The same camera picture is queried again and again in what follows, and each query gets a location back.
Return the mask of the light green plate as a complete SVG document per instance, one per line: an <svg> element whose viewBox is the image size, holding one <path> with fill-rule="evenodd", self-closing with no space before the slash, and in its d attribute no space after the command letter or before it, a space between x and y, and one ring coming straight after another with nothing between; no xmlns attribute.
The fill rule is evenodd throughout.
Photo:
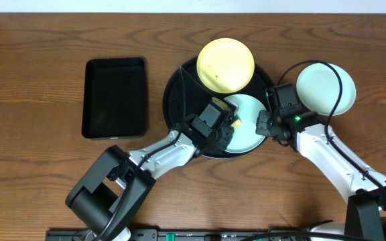
<svg viewBox="0 0 386 241"><path fill-rule="evenodd" d="M334 64L330 65L338 72L342 82L342 96L334 112L334 115L340 115L355 103L357 90L348 72ZM340 86L335 73L329 67L324 64L312 64L301 71L296 90L306 108L328 116L336 103Z"/></svg>
<svg viewBox="0 0 386 241"><path fill-rule="evenodd" d="M241 124L234 129L233 137L227 146L226 152L241 154L256 148L265 139L258 135L256 122L259 112L266 110L265 106L256 98L246 94L234 94L224 98L227 102L235 105L235 116Z"/></svg>

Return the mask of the yellow sponge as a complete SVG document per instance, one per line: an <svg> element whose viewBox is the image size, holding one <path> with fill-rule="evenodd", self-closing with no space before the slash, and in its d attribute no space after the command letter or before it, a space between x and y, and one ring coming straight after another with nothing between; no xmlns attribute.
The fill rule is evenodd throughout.
<svg viewBox="0 0 386 241"><path fill-rule="evenodd" d="M231 127L234 128L234 129L236 129L236 128L238 128L238 127L241 126L241 125L242 125L241 120L240 120L240 119L236 119L236 120L231 124Z"/></svg>

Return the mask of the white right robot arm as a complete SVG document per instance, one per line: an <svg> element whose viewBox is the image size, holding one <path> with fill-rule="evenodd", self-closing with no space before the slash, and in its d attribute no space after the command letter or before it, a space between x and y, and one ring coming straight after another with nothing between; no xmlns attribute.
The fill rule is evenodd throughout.
<svg viewBox="0 0 386 241"><path fill-rule="evenodd" d="M280 110L261 110L256 133L313 162L347 203L343 224L325 221L307 228L309 240L334 235L386 240L386 176L352 152L317 113L283 116Z"/></svg>

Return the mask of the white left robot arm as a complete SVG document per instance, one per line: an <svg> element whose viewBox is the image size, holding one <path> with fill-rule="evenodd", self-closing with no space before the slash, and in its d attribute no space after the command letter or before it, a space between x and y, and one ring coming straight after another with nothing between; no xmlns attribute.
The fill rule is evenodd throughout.
<svg viewBox="0 0 386 241"><path fill-rule="evenodd" d="M225 150L238 105L211 98L200 114L183 117L168 135L142 149L106 149L67 195L65 204L93 233L93 240L128 240L128 224L157 179L200 157Z"/></svg>

